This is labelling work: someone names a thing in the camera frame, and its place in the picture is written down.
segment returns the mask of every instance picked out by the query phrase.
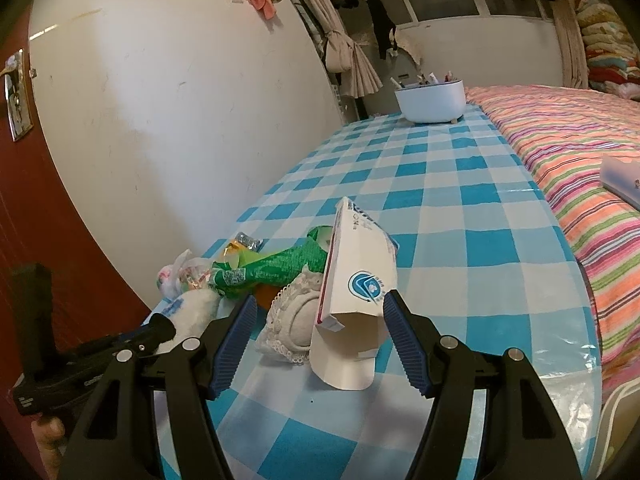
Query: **red door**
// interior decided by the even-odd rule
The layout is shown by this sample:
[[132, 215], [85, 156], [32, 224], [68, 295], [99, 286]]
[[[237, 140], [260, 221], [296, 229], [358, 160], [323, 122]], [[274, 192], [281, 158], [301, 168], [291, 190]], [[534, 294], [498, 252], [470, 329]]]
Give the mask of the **red door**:
[[[0, 46], [0, 69], [20, 48], [28, 64], [30, 12], [24, 12]], [[21, 373], [10, 270], [28, 262], [52, 270], [53, 325], [60, 349], [131, 329], [148, 309], [102, 253], [66, 194], [37, 117], [31, 81], [26, 80], [34, 127], [17, 142], [12, 140], [4, 92], [0, 97], [0, 417], [44, 478], [30, 420], [17, 413], [10, 394]]]

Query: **door handle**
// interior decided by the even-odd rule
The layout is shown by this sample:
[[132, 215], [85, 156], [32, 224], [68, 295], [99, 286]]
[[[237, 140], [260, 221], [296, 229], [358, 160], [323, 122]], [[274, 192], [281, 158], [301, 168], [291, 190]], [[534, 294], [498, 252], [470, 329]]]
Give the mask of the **door handle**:
[[9, 127], [15, 142], [23, 138], [33, 128], [24, 78], [24, 52], [22, 49], [6, 60], [0, 76], [4, 80], [4, 97], [9, 112]]

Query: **hand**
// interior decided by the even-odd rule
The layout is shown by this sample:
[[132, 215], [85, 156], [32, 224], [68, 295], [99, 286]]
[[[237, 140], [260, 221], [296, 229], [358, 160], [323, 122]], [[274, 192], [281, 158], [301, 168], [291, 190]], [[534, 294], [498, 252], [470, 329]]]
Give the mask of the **hand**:
[[40, 458], [49, 480], [58, 478], [58, 471], [62, 461], [60, 440], [65, 436], [65, 427], [56, 416], [41, 416], [31, 423], [31, 432], [36, 439]]

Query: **white panel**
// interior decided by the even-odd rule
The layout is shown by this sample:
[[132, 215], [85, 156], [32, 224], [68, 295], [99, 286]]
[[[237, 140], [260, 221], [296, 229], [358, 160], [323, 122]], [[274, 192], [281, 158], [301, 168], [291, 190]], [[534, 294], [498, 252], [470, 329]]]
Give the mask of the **white panel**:
[[148, 306], [161, 266], [231, 234], [340, 127], [302, 21], [289, 0], [276, 7], [265, 22], [244, 0], [34, 2], [47, 145], [82, 220]]
[[[425, 74], [442, 77], [451, 70], [465, 86], [562, 86], [560, 46], [551, 22], [519, 16], [460, 16], [409, 25], [406, 32], [422, 53]], [[405, 54], [395, 61], [382, 61], [375, 45], [364, 50], [385, 84], [379, 93], [365, 97], [367, 110], [398, 111], [388, 78], [409, 73], [409, 81], [414, 82], [415, 69]]]

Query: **striped bedsheet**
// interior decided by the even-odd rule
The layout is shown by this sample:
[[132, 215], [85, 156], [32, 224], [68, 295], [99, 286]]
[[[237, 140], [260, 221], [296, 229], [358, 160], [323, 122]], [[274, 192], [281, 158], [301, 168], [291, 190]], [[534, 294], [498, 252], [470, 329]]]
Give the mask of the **striped bedsheet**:
[[640, 160], [640, 104], [591, 90], [472, 88], [531, 172], [594, 295], [604, 395], [640, 367], [640, 213], [600, 184], [602, 154]]

